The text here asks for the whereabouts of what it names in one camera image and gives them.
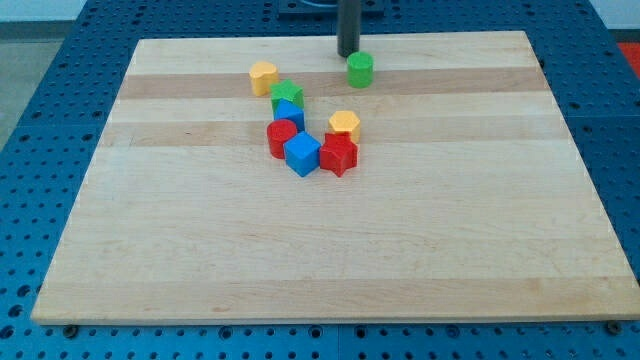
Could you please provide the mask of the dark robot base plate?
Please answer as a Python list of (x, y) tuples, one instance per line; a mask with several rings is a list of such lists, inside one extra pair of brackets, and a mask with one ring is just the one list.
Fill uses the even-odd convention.
[[(279, 18), (300, 16), (332, 16), (337, 14), (337, 0), (276, 0)], [(386, 0), (361, 0), (363, 16), (381, 16), (385, 11)]]

